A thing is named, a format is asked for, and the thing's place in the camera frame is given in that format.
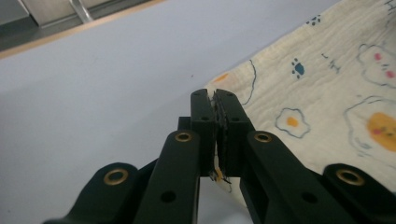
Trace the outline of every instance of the cartoon print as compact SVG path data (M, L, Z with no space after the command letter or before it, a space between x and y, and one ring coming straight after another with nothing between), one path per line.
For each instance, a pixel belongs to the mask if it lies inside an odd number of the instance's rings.
M396 54L383 47L361 45L357 57L363 77L376 85L396 88Z
M387 2L384 5L388 7L388 15L395 13L396 0L387 0Z
M303 138L311 131L311 127L305 122L304 114L299 109L282 109L276 118L276 127L296 138Z
M381 112L374 113L367 122L367 129L379 145L396 152L396 119Z
M291 63L293 66L293 70L291 71L292 74L297 74L297 78L300 78L304 73L304 67L301 63L298 62L298 59L294 59L294 62Z
M344 113L349 143L360 156L396 169L396 101L371 96Z
M335 59L331 59L329 56L326 56L324 53L321 54L321 56L325 60L329 60L329 68L332 69L335 74L340 74L341 66L339 66L336 62Z
M214 87L218 89L224 89L227 91L238 92L237 97L241 105L246 105L254 92L256 78L257 78L257 71L256 67L252 60L249 60L248 63L244 64L244 67L241 70L251 70L249 76L238 76L238 71L232 71L230 73L225 73L212 81ZM240 78L248 78L248 82L241 81ZM248 83L248 86L241 85L241 83Z
M312 18L310 21L306 22L306 24L311 24L312 26L315 26L318 23L320 23L320 15L317 15L316 17Z

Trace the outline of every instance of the gray surface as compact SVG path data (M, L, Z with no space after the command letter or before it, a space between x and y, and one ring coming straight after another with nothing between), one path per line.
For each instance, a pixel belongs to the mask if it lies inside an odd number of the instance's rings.
M140 168L190 93L336 0L167 1L0 61L0 223L64 216L99 168ZM251 223L213 183L199 223Z
M18 0L0 1L0 25L11 21L17 21L28 16L29 14L21 6Z

